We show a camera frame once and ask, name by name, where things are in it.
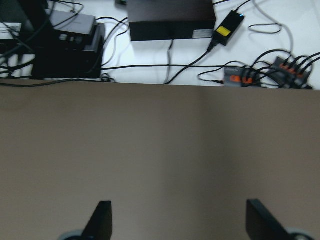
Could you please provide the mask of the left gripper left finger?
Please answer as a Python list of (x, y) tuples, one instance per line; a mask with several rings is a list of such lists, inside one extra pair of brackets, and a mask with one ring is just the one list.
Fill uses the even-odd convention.
[(82, 240), (110, 240), (112, 238), (112, 202), (100, 201), (84, 228)]

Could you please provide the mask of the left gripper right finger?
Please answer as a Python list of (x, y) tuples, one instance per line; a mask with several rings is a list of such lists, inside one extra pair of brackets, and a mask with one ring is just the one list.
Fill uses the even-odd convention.
[(246, 232), (251, 240), (289, 240), (290, 235), (258, 199), (246, 200)]

